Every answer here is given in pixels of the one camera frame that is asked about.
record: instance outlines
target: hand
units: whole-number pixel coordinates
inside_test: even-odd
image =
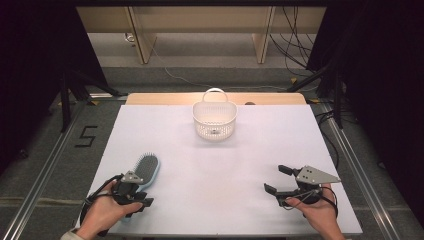
[[[331,189],[329,183],[322,184],[323,196],[334,202],[333,193],[326,188]],[[317,230],[326,240],[345,239],[340,231],[336,220],[336,211],[333,206],[324,201],[319,200],[314,204],[304,204],[297,198],[288,198],[286,203],[292,207],[299,209],[308,219],[309,224]]]
[[[111,191],[116,181],[106,185],[103,190]],[[117,221],[129,213],[137,212],[143,206],[136,202],[128,205],[119,205],[111,196],[96,199],[76,234],[84,239],[93,239],[97,233],[111,228]]]

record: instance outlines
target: white table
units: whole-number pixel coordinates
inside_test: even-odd
[[[264,191],[297,188],[278,165],[310,165],[338,176],[308,105],[238,106],[234,134],[220,143],[200,138],[191,105],[121,107],[90,192],[132,169],[140,155],[161,162],[146,189],[155,198],[143,213],[118,222],[110,234],[156,237],[255,237],[317,234],[302,214],[278,206]],[[342,183],[333,184],[338,222],[362,233]]]

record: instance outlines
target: black cable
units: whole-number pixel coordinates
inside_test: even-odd
[[[321,59],[320,59],[320,64],[321,64],[321,66],[324,66],[325,64],[324,64],[324,59],[325,59],[325,57],[327,56],[327,54],[329,54],[330,53],[330,50],[331,49],[333,49],[333,48],[335,48],[335,47],[337,47],[337,44],[339,43],[339,41],[340,41],[340,36],[338,36],[331,44],[330,44],[330,46],[328,46],[327,47],[327,49],[321,54]]]
[[[99,194],[99,192],[101,192],[103,190],[103,188],[106,187],[106,185],[108,185],[113,180],[121,179],[123,176],[124,176],[123,174],[113,176],[112,178],[110,178],[109,180],[104,182],[103,185],[99,189],[97,189],[94,193],[90,194],[90,196],[88,196],[86,198],[86,200],[91,201],[92,198],[95,199],[96,196]]]
[[[281,34],[281,33],[280,33],[280,37],[281,37],[281,38],[282,38],[282,39],[283,39],[286,43],[291,44],[291,45],[292,45],[292,46],[294,46],[294,47],[299,47],[299,48],[302,48],[302,49],[304,49],[304,50],[312,51],[312,49],[310,49],[310,48],[303,47],[303,46],[299,46],[299,45],[296,45],[296,44],[294,44],[294,43],[289,42],[286,38],[284,38],[283,34]]]
[[[297,75],[297,76],[301,76],[301,77],[309,77],[308,75],[303,75],[303,74],[299,74],[299,73],[295,73],[293,72],[287,65],[287,58],[289,58],[290,60],[292,60],[294,63],[298,64],[299,66],[303,67],[306,69],[306,66],[304,64],[302,64],[301,62],[297,61],[293,56],[291,56],[288,52],[286,52],[286,50],[284,50],[272,37],[272,35],[269,35],[271,37],[271,40],[273,41],[274,45],[277,47],[277,49],[284,55],[285,57],[285,65],[287,70],[292,73],[293,75]]]
[[[320,198],[321,198],[322,200],[324,200],[324,201],[328,202],[331,206],[333,206],[334,211],[336,212],[336,218],[337,218],[337,216],[339,215],[339,209],[338,209],[338,207],[337,207],[337,196],[336,196],[336,193],[333,191],[333,189],[328,188],[328,187],[321,187],[321,189],[327,189],[327,190],[330,190],[330,191],[331,191],[331,193],[333,193],[333,196],[334,196],[334,202],[333,202],[333,201],[331,201],[330,199],[328,199],[328,198],[324,197],[324,196],[320,196]]]
[[[321,116],[320,120],[318,121],[318,128],[319,128],[321,134],[324,136],[324,138],[327,140],[327,142],[333,148],[334,153],[336,154],[336,162],[334,163],[334,166],[335,166],[336,169],[338,169],[339,168],[339,162],[340,162],[339,152],[337,151],[337,148],[334,145],[334,143],[330,140],[330,137],[328,137],[328,135],[321,128],[321,124],[323,124],[328,119],[332,118],[333,117],[333,113],[334,113],[334,111],[331,110],[331,111],[328,111],[326,113],[317,114],[317,115],[315,115],[315,117]]]
[[[328,103],[328,104],[333,104],[333,102],[332,101],[328,101],[328,102],[321,102],[321,101],[314,101],[314,100],[311,100],[311,99],[306,99],[306,103],[308,103],[308,104],[325,104],[325,103]]]
[[[343,98],[344,102],[342,103],[343,106],[340,108],[340,113],[348,113],[348,114],[340,114],[340,117],[354,117],[355,119],[346,119],[341,118],[341,120],[351,123],[351,124],[359,124],[358,120],[356,119],[355,113],[351,107],[350,101],[348,98]]]
[[[285,17],[286,17],[286,19],[287,19],[287,22],[288,22],[288,24],[289,24],[289,26],[290,26],[290,29],[291,29],[291,31],[292,31],[292,35],[290,36],[290,42],[291,42],[291,39],[292,39],[292,37],[293,36],[295,36],[295,38],[296,38],[296,40],[297,40],[297,43],[298,43],[298,45],[299,46],[301,46],[302,48],[303,48],[303,45],[302,45],[302,43],[301,43],[301,41],[299,40],[299,37],[298,37],[298,35],[297,35],[297,14],[298,14],[298,12],[299,12],[299,7],[297,7],[297,6],[294,6],[293,7],[293,12],[294,12],[294,23],[293,23],[293,26],[292,26],[292,24],[291,24],[291,22],[290,22],[290,19],[289,19],[289,17],[288,17],[288,15],[287,15],[287,13],[286,13],[286,10],[285,10],[285,8],[283,7],[283,12],[284,12],[284,15],[285,15]],[[307,61],[305,60],[305,57],[303,56],[303,54],[302,54],[302,50],[301,50],[301,48],[299,48],[299,52],[300,52],[300,55],[302,56],[302,59],[303,59],[303,61],[307,64]]]
[[[306,34],[306,37],[308,37],[308,39],[311,42],[311,44],[314,45],[314,41],[312,41],[311,37],[309,37],[309,34]]]
[[[310,190],[310,191],[308,191],[308,192],[304,192],[304,193],[301,193],[301,194],[298,194],[298,195],[292,196],[291,198],[297,198],[297,199],[299,199],[299,197],[304,196],[304,195],[307,195],[306,197],[304,197],[304,198],[302,198],[302,199],[299,199],[299,201],[300,201],[300,202],[299,202],[298,204],[296,204],[295,206],[290,206],[290,207],[282,206],[282,207],[283,207],[284,209],[286,209],[286,210],[292,210],[292,209],[296,208],[296,207],[297,207],[297,205],[299,205],[300,203],[304,203],[306,199],[308,199],[310,196],[312,196],[312,195],[314,194],[314,192],[315,192],[315,190]]]

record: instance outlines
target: floor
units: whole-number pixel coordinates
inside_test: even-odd
[[[109,85],[121,92],[204,91],[210,84],[228,88],[226,91],[275,92],[284,91],[292,81],[304,78],[300,75],[310,74],[291,60],[286,62],[272,42],[266,62],[258,64],[249,34],[160,34],[145,65],[139,63],[133,43],[123,33],[89,36]],[[281,36],[273,37],[287,49]],[[314,36],[300,36],[305,48],[312,46],[309,38],[313,41]],[[305,57],[301,51],[289,48],[289,53],[300,62]],[[144,74],[148,74],[148,80],[143,81]],[[317,84],[301,90],[306,99],[316,101]],[[89,91],[102,93],[94,87]],[[74,225],[124,100],[99,98],[90,105],[71,101],[74,121],[67,133],[60,133],[60,99],[52,104],[50,114],[27,147],[29,157],[14,162],[0,177],[0,235],[7,234],[8,226],[19,225],[13,228],[16,238],[12,239],[58,239]],[[316,114],[331,108],[328,100],[320,101],[310,105]],[[422,227],[390,176],[378,165],[378,156],[349,105],[344,104],[343,110],[343,130],[338,130],[331,119],[322,124],[322,130],[330,139],[326,141],[329,152],[339,162],[339,175],[363,228],[362,235],[349,238],[424,239]],[[76,148],[87,144],[87,139],[80,138],[84,129],[95,140],[91,147]],[[29,214],[20,212],[23,206],[28,206]],[[388,218],[379,219],[382,214]]]

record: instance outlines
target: plastic basket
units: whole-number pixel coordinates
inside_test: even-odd
[[[225,102],[208,102],[205,97],[210,92],[221,92]],[[227,94],[219,88],[211,88],[203,94],[201,102],[193,105],[193,119],[196,132],[210,141],[221,141],[234,132],[237,106],[228,101]]]

